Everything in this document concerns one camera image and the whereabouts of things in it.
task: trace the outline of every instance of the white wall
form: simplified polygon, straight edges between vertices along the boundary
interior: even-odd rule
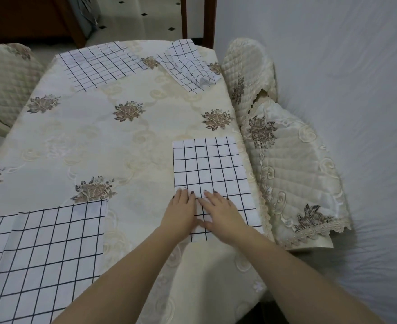
[[[267,47],[342,177],[355,231],[309,261],[397,323],[397,0],[218,0],[220,60],[236,37]]]
[[[203,37],[204,0],[186,0],[188,38]]]

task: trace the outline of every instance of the hand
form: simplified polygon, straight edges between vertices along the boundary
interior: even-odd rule
[[[198,225],[199,220],[194,216],[196,213],[194,191],[191,191],[188,198],[187,189],[178,189],[170,200],[159,227],[178,244]]]
[[[210,202],[205,199],[198,199],[198,202],[210,213],[212,222],[200,221],[199,225],[212,231],[224,243],[234,245],[238,237],[248,233],[249,226],[230,200],[216,191],[213,194],[205,191],[204,195]]]

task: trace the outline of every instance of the forearm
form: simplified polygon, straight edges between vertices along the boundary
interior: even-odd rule
[[[313,268],[249,230],[236,244],[290,324],[380,323],[365,305]]]
[[[156,229],[99,277],[54,323],[135,323],[176,243],[169,234]]]

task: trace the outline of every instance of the cream tablecloth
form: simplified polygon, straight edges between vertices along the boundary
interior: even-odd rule
[[[156,57],[170,45],[125,43],[140,58]],[[213,50],[199,51],[208,63],[217,61]],[[132,101],[142,105],[130,108],[125,121],[116,119],[115,106]],[[264,201],[232,118],[223,79],[192,94],[162,66],[150,64],[107,86],[77,92],[54,60],[0,148],[0,215],[108,198],[108,269],[158,227],[173,196],[172,141],[233,136],[271,239]],[[182,243],[158,276],[139,322],[234,323],[264,292],[258,274],[233,248],[219,241]]]

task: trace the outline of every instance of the right hand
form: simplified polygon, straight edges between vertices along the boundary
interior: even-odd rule
[[[205,191],[204,195],[210,202],[205,199],[198,199],[198,202],[210,213],[212,222],[201,221],[199,225],[212,231],[222,242],[236,244],[236,240],[247,234],[250,227],[246,225],[233,202],[216,191],[213,194]]]

